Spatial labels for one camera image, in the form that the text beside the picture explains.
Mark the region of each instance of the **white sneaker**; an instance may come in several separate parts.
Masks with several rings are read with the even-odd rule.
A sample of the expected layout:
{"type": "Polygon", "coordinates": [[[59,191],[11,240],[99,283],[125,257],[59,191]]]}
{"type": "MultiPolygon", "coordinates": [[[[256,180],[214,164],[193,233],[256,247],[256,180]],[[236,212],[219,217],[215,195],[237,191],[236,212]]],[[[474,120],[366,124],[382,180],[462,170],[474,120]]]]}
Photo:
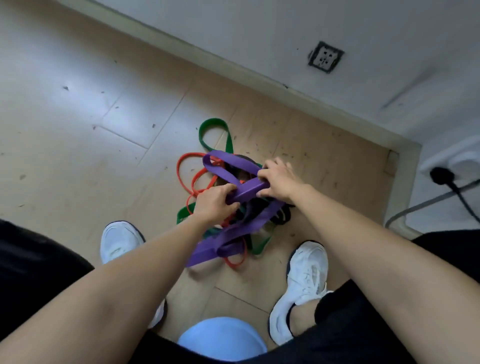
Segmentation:
{"type": "Polygon", "coordinates": [[[289,328],[294,305],[322,298],[327,293],[328,258],[324,247],[306,241],[292,253],[287,266],[287,291],[275,304],[268,320],[270,337],[277,345],[293,339],[289,328]]]}
{"type": "MultiPolygon", "coordinates": [[[[126,221],[115,221],[108,224],[103,230],[100,242],[100,258],[102,263],[118,258],[119,256],[139,247],[145,242],[145,238],[136,227],[126,221]]],[[[164,315],[165,300],[155,312],[155,316],[148,325],[152,328],[160,322],[164,315]]]]}

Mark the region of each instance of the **black pants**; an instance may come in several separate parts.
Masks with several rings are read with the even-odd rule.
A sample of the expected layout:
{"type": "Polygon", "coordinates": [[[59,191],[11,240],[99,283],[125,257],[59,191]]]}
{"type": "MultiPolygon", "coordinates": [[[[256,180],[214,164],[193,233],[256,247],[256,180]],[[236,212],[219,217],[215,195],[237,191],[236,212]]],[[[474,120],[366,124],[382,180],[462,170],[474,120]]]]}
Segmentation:
{"type": "MultiPolygon", "coordinates": [[[[414,243],[480,281],[480,230],[433,232],[414,243]]],[[[0,220],[0,340],[93,269],[51,239],[0,220]]],[[[414,363],[351,280],[319,302],[315,322],[294,340],[246,362],[414,363]]],[[[164,360],[165,352],[185,363],[218,362],[148,330],[130,363],[164,360]]]]}

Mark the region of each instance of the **white baseboard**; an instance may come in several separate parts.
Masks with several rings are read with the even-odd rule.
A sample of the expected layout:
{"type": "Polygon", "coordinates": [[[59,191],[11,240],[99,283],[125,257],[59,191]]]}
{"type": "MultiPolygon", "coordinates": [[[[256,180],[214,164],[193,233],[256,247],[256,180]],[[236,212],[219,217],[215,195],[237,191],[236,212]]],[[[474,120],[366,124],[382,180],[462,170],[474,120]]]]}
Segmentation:
{"type": "MultiPolygon", "coordinates": [[[[227,61],[215,54],[184,42],[158,29],[147,26],[94,1],[56,1],[177,57],[268,95],[282,104],[301,110],[331,125],[398,152],[400,154],[399,165],[386,216],[392,216],[408,207],[418,156],[420,154],[419,144],[367,122],[364,119],[348,114],[319,100],[315,100],[292,88],[287,89],[280,82],[227,61]]],[[[417,235],[417,232],[405,225],[404,218],[399,219],[392,225],[393,230],[405,237],[417,235]]]]}

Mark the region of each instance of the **person's right arm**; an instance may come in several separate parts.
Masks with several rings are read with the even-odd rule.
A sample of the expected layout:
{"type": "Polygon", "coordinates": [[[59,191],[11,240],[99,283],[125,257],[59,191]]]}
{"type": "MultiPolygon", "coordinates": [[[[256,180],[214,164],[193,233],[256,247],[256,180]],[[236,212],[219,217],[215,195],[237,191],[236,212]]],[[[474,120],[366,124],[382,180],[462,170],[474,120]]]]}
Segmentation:
{"type": "Polygon", "coordinates": [[[476,281],[302,183],[289,163],[265,165],[258,176],[270,188],[258,195],[292,202],[305,214],[417,362],[480,363],[476,281]]]}

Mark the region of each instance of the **person's left arm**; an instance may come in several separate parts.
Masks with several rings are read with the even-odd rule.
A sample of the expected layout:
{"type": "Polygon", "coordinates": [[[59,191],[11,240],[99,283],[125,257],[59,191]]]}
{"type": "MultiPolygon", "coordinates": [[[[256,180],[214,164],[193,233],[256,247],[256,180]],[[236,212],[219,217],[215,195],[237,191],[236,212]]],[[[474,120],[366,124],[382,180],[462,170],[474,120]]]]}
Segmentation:
{"type": "Polygon", "coordinates": [[[128,362],[202,234],[239,207],[225,203],[235,188],[203,192],[188,219],[75,282],[0,343],[0,363],[128,362]]]}

